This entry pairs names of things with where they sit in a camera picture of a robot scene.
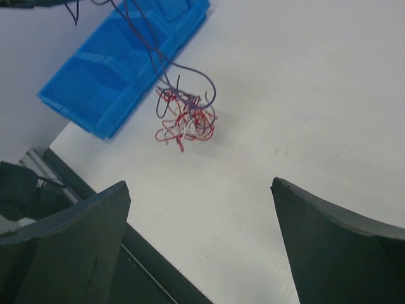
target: red wire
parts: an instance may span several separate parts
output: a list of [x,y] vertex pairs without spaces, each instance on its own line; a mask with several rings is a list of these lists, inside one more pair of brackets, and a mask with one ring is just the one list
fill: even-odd
[[[217,117],[211,108],[190,108],[172,91],[157,89],[156,92],[166,102],[168,111],[174,116],[173,120],[162,120],[163,128],[155,134],[158,142],[168,144],[169,141],[176,140],[180,151],[184,152],[184,140],[207,141],[213,137]],[[190,100],[190,103],[196,106],[200,102],[200,96],[194,96]]]

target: black plastic part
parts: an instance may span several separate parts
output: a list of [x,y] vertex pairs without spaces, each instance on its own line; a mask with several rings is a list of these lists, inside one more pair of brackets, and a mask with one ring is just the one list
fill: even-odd
[[129,207],[119,182],[0,235],[0,303],[105,303]]
[[0,162],[0,214],[16,221],[29,212],[38,175],[28,168]]
[[[85,200],[95,194],[51,149],[43,160]],[[125,226],[109,304],[212,304],[134,228]]]
[[405,229],[286,180],[271,190],[301,304],[405,303]]

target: black cable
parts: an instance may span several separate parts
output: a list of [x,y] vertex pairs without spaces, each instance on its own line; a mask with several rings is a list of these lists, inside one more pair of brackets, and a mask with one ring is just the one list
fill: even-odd
[[42,183],[42,185],[41,185],[41,189],[45,186],[45,184],[52,184],[52,185],[54,185],[54,186],[58,186],[58,187],[60,187],[60,188],[67,188],[68,187],[68,185],[66,185],[66,184],[60,184],[59,182],[55,182],[54,180],[52,180],[52,179],[47,179],[46,177],[42,177],[42,176],[38,176],[38,179],[40,180],[40,181],[43,181],[43,183]]
[[[73,14],[73,12],[71,11],[71,9],[70,9],[70,8],[68,7],[68,5],[65,3],[66,8],[68,9],[69,13],[70,13],[71,16],[73,17],[73,20],[75,21],[75,25],[77,25],[77,22],[78,22],[78,12],[79,12],[79,8],[78,8],[78,7],[79,7],[79,3],[78,3],[78,2],[79,2],[79,0],[77,0],[77,2],[76,2],[76,16]],[[203,73],[203,72],[201,72],[201,71],[199,71],[199,70],[196,70],[196,69],[194,69],[194,68],[189,68],[189,67],[187,67],[187,66],[179,65],[179,64],[173,62],[171,59],[169,59],[166,55],[164,55],[164,54],[159,50],[159,42],[158,42],[158,38],[156,37],[156,33],[154,32],[153,27],[152,27],[152,25],[149,23],[149,20],[147,19],[147,17],[146,17],[146,15],[145,15],[145,13],[143,12],[142,8],[139,6],[139,4],[138,4],[135,0],[131,0],[131,2],[132,2],[132,3],[135,5],[135,7],[138,9],[138,11],[139,11],[139,13],[140,13],[142,19],[144,19],[144,22],[145,22],[146,26],[148,27],[148,29],[149,29],[149,31],[150,31],[150,33],[151,33],[151,35],[152,35],[152,38],[153,38],[154,43],[156,44],[156,46],[150,45],[150,43],[145,40],[145,38],[143,37],[143,35],[135,28],[135,26],[134,26],[133,23],[131,22],[130,16],[129,16],[129,12],[128,12],[128,3],[127,3],[127,0],[123,0],[126,16],[123,14],[123,12],[120,11],[120,9],[119,9],[119,8],[117,7],[117,5],[115,4],[114,0],[104,0],[103,2],[100,2],[100,3],[97,2],[96,0],[91,0],[91,2],[92,2],[93,4],[95,4],[95,5],[98,5],[98,6],[102,6],[102,5],[105,5],[105,4],[109,3],[109,2],[111,2],[111,4],[114,6],[114,9],[128,22],[128,24],[129,24],[129,26],[130,26],[132,32],[133,32],[133,33],[138,37],[138,39],[145,45],[146,51],[147,51],[148,56],[149,56],[149,59],[151,60],[152,68],[153,68],[155,74],[158,76],[158,79],[159,79],[160,81],[162,81],[162,83],[164,83],[166,86],[169,87],[169,88],[167,88],[166,91],[172,91],[172,92],[174,92],[174,94],[176,95],[176,97],[177,97],[179,100],[181,100],[184,104],[186,104],[187,106],[189,106],[190,108],[194,108],[194,109],[196,109],[196,108],[205,109],[205,108],[210,108],[210,107],[212,106],[212,104],[213,104],[213,102],[214,102],[214,100],[215,100],[215,98],[216,98],[216,87],[215,87],[215,85],[214,85],[214,82],[213,82],[205,73]],[[190,3],[190,0],[187,0],[187,4],[189,5],[188,10],[190,10],[190,9],[191,9],[191,6],[192,6],[191,3]],[[153,56],[152,56],[152,54],[151,54],[151,51],[154,51],[154,52],[158,55],[158,59],[159,59],[159,63],[160,63],[161,69],[162,69],[162,73],[163,73],[163,76],[164,76],[164,78],[165,78],[166,81],[164,81],[164,80],[161,78],[160,74],[158,73],[158,69],[156,68],[156,65],[155,65],[155,63],[154,63],[154,61],[153,61]],[[207,91],[206,91],[206,92],[205,92],[206,104],[205,104],[205,105],[202,105],[202,106],[198,106],[198,105],[196,105],[196,104],[194,104],[194,103],[192,102],[192,101],[194,100],[194,98],[195,98],[194,95],[192,95],[192,94],[187,94],[186,92],[183,92],[183,91],[179,90],[179,89],[178,89],[178,85],[177,85],[176,87],[173,87],[172,84],[170,83],[170,80],[169,80],[168,76],[167,76],[166,68],[165,68],[165,65],[164,65],[164,61],[167,61],[167,63],[169,63],[169,64],[171,64],[171,65],[173,65],[173,66],[175,66],[175,67],[178,67],[178,68],[180,68],[180,69],[188,70],[188,71],[191,71],[191,72],[194,72],[194,73],[197,73],[197,74],[203,76],[203,77],[209,82],[209,84],[211,85],[211,87],[213,88],[213,97],[211,98],[211,100],[208,99],[208,97],[207,97]]]
[[[124,14],[118,9],[117,5],[114,3],[114,0],[110,0],[110,2],[111,2],[111,4],[114,6],[115,10],[128,22],[128,24],[130,25],[130,28],[132,29],[132,31],[134,32],[134,34],[138,37],[138,39],[141,40],[141,42],[146,46],[147,52],[148,52],[148,55],[149,55],[149,58],[151,59],[152,66],[153,66],[153,68],[154,68],[154,71],[156,72],[156,75],[158,76],[158,79],[159,79],[160,81],[162,81],[161,78],[160,78],[160,76],[159,76],[159,73],[157,72],[156,66],[154,66],[154,62],[153,62],[153,60],[152,60],[152,56],[151,56],[151,54],[150,54],[150,50],[149,50],[149,49],[151,49],[152,51],[154,51],[154,52],[156,52],[156,53],[158,54],[159,61],[160,61],[160,63],[161,63],[161,67],[162,67],[162,71],[163,71],[163,75],[165,76],[165,79],[166,79],[166,83],[163,82],[163,81],[162,81],[162,82],[163,82],[164,84],[166,84],[168,87],[170,87],[170,89],[175,93],[175,95],[176,95],[176,97],[177,97],[178,99],[180,99],[184,104],[186,104],[186,105],[189,106],[190,108],[205,109],[205,108],[211,107],[211,105],[214,103],[214,100],[215,100],[215,98],[216,98],[216,87],[215,87],[215,85],[214,85],[214,82],[213,82],[205,73],[203,73],[203,72],[201,72],[201,71],[199,71],[199,70],[196,70],[196,69],[194,69],[194,68],[189,68],[189,67],[187,67],[187,66],[179,65],[179,64],[173,62],[171,59],[167,58],[167,56],[164,55],[162,52],[160,52],[160,50],[159,50],[158,48],[151,46],[150,43],[148,43],[148,42],[145,40],[145,38],[142,36],[142,34],[139,33],[139,31],[138,31],[138,30],[135,28],[135,26],[132,24],[132,22],[131,22],[131,20],[130,20],[130,18],[129,18],[127,0],[123,0],[126,16],[124,16]],[[156,34],[154,33],[154,30],[153,30],[151,24],[149,23],[149,20],[146,18],[146,15],[145,15],[145,13],[143,12],[142,8],[139,6],[139,4],[136,3],[135,0],[131,0],[131,2],[132,2],[132,3],[135,5],[135,7],[138,9],[138,11],[139,11],[141,17],[144,19],[144,21],[145,21],[145,23],[146,23],[146,25],[147,25],[147,27],[148,27],[148,29],[151,31],[151,34],[152,34],[152,37],[153,37],[155,43],[157,43],[156,41],[157,41],[158,39],[157,39],[157,37],[156,37]],[[171,64],[171,65],[173,65],[173,66],[175,66],[175,67],[181,68],[181,69],[183,69],[183,70],[188,70],[188,71],[191,71],[191,72],[194,72],[194,73],[197,73],[197,74],[203,76],[203,77],[210,83],[211,87],[213,88],[213,97],[212,97],[212,99],[209,100],[208,97],[207,97],[207,92],[205,92],[206,104],[203,105],[203,106],[196,106],[196,105],[194,105],[193,103],[190,103],[189,100],[184,99],[183,97],[181,97],[180,93],[184,93],[184,92],[182,92],[182,91],[176,89],[175,87],[173,87],[173,86],[170,84],[170,81],[169,81],[169,79],[168,79],[168,77],[167,77],[167,74],[166,74],[166,69],[165,69],[165,67],[163,66],[163,60],[162,60],[162,58],[163,58],[165,61],[167,61],[169,64]],[[187,93],[185,93],[185,95],[186,95],[189,99],[194,98],[193,95],[190,95],[190,94],[187,94]]]
[[75,22],[75,25],[77,25],[77,22],[78,22],[78,7],[79,7],[78,2],[79,2],[79,0],[76,0],[76,16],[73,14],[73,12],[70,9],[69,5],[67,3],[65,3],[65,6],[68,9],[69,14],[72,16],[73,21]]

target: wire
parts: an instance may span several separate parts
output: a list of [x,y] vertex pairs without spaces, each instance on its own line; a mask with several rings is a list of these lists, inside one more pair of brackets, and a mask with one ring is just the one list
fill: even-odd
[[58,187],[60,187],[60,188],[67,188],[68,187],[68,185],[66,185],[66,184],[60,184],[59,182],[55,182],[54,180],[52,180],[52,179],[47,179],[46,177],[42,177],[42,176],[38,176],[38,179],[40,180],[40,181],[43,181],[43,183],[42,183],[42,185],[41,185],[41,188],[43,188],[44,186],[45,186],[45,184],[52,184],[52,185],[54,185],[54,186],[58,186]]
[[[148,52],[149,58],[151,59],[151,63],[152,63],[152,65],[153,65],[153,67],[154,67],[154,71],[155,71],[156,75],[158,76],[158,78],[160,79],[160,81],[162,81],[162,80],[161,80],[161,78],[160,78],[160,76],[159,76],[159,73],[158,73],[158,70],[156,69],[156,66],[154,65],[154,62],[153,62],[153,59],[152,59],[152,55],[151,55],[151,53],[150,53],[150,50],[152,50],[152,51],[154,51],[156,54],[158,54],[159,62],[160,62],[161,67],[162,67],[162,72],[163,72],[163,75],[165,76],[165,80],[166,80],[166,82],[164,82],[164,81],[162,81],[162,82],[163,82],[164,84],[166,84],[166,85],[174,92],[174,94],[176,95],[177,98],[179,98],[183,103],[185,103],[185,104],[187,104],[187,105],[189,105],[189,106],[191,106],[191,107],[195,107],[195,108],[209,108],[209,107],[214,103],[214,100],[215,100],[215,98],[216,98],[216,87],[215,87],[215,85],[214,85],[214,82],[213,82],[205,73],[203,73],[203,72],[201,72],[201,71],[199,71],[199,70],[196,70],[195,68],[189,68],[189,67],[187,67],[187,66],[179,65],[179,64],[173,62],[171,59],[169,59],[166,55],[164,55],[164,54],[159,50],[158,38],[156,37],[156,34],[154,33],[154,30],[153,30],[151,24],[149,23],[149,20],[146,18],[145,13],[143,12],[143,10],[141,9],[141,7],[139,6],[139,4],[137,4],[137,2],[136,2],[135,0],[131,0],[131,2],[132,2],[132,3],[135,5],[135,7],[138,9],[138,11],[139,11],[139,13],[140,13],[142,19],[144,19],[145,24],[147,25],[149,31],[151,32],[151,35],[152,35],[152,37],[153,37],[153,40],[154,40],[155,43],[156,43],[156,47],[150,45],[150,43],[148,43],[148,42],[145,40],[145,38],[142,36],[142,34],[139,33],[139,31],[134,27],[133,23],[132,23],[131,20],[130,20],[130,16],[129,16],[129,12],[128,12],[128,3],[127,3],[127,0],[123,0],[126,16],[118,9],[118,7],[117,7],[117,5],[115,4],[114,0],[110,0],[110,2],[111,2],[111,4],[114,6],[115,10],[128,22],[130,28],[132,29],[132,32],[141,40],[141,42],[142,42],[142,43],[145,45],[145,47],[147,48],[147,52]],[[187,93],[185,93],[185,92],[183,92],[183,91],[181,91],[181,90],[178,90],[178,89],[176,89],[175,87],[173,87],[173,86],[170,84],[170,81],[169,81],[168,76],[167,76],[167,74],[166,74],[166,68],[164,67],[163,60],[162,60],[162,59],[164,59],[164,60],[167,61],[169,64],[171,64],[171,65],[173,65],[173,66],[175,66],[175,67],[178,67],[178,68],[183,69],[183,70],[188,70],[188,71],[191,71],[191,72],[194,72],[194,73],[197,73],[197,74],[203,76],[203,77],[209,82],[209,84],[211,85],[211,87],[213,88],[213,97],[211,98],[211,100],[208,99],[208,97],[207,97],[208,93],[205,92],[205,99],[206,99],[206,104],[205,104],[205,105],[203,105],[203,106],[196,106],[196,105],[194,105],[192,102],[190,102],[189,99],[191,99],[191,98],[193,97],[193,95],[189,95],[189,94],[187,94]]]
[[65,3],[65,6],[68,9],[69,14],[72,16],[73,21],[75,22],[75,25],[77,25],[77,22],[78,22],[78,7],[79,7],[78,2],[79,2],[79,0],[76,0],[76,16],[73,14],[69,5],[67,3]]
[[[158,130],[155,134],[155,138],[159,142],[165,142],[168,144],[170,140],[175,140],[180,147],[181,152],[184,152],[184,140],[197,140],[197,141],[207,141],[208,139],[212,138],[214,133],[214,122],[216,121],[217,117],[215,115],[215,110],[212,107],[215,99],[216,99],[216,87],[214,82],[202,71],[199,71],[195,68],[190,68],[187,66],[179,65],[173,62],[170,58],[168,58],[165,54],[163,54],[159,49],[159,39],[153,29],[153,26],[147,19],[145,13],[143,12],[142,8],[136,2],[136,0],[130,0],[130,2],[136,7],[138,12],[140,13],[147,29],[150,32],[151,38],[153,40],[150,43],[146,38],[141,34],[141,32],[135,27],[135,25],[131,21],[129,9],[128,9],[128,0],[123,0],[124,12],[122,12],[118,6],[115,4],[114,0],[103,0],[99,2],[98,0],[90,0],[93,4],[97,6],[102,6],[107,3],[111,3],[116,10],[116,12],[128,23],[131,31],[134,35],[143,43],[145,49],[147,51],[148,57],[151,61],[152,68],[157,75],[158,79],[167,87],[162,88],[158,87],[156,92],[159,94],[158,102],[156,105],[156,115],[158,118],[163,119],[168,113],[171,113],[174,118],[172,120],[162,120],[163,128]],[[171,22],[182,16],[184,13],[188,12],[192,5],[190,3],[191,0],[186,0],[188,4],[188,9],[181,12],[175,18],[169,19],[166,21]],[[76,16],[73,14],[71,9],[65,3],[69,13],[73,17],[75,21],[75,25],[78,22],[78,10],[79,10],[79,0],[76,2]],[[159,10],[162,12],[164,11],[163,8],[158,5]],[[154,56],[152,52],[157,54],[157,59],[159,61],[159,66],[157,67],[154,62]],[[177,68],[182,70],[188,70],[190,72],[194,72],[202,77],[204,77],[210,84],[213,89],[213,97],[208,99],[208,92],[205,92],[204,98],[205,102],[202,102],[201,97],[198,95],[190,94],[179,89],[179,82],[180,82],[180,75],[177,77],[176,86],[173,86],[169,80],[169,77],[166,72],[166,65],[173,65]],[[161,102],[165,102],[165,109],[161,114],[159,112],[159,107]]]

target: blue plastic tray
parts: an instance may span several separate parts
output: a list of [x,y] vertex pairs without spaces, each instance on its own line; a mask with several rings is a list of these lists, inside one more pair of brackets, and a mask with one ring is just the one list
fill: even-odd
[[[130,0],[130,18],[152,46],[153,37]],[[174,58],[206,17],[208,0],[137,0],[146,13],[160,51]],[[153,62],[161,73],[158,56]],[[98,27],[38,98],[81,128],[102,139],[112,138],[158,76],[145,46],[116,11]]]

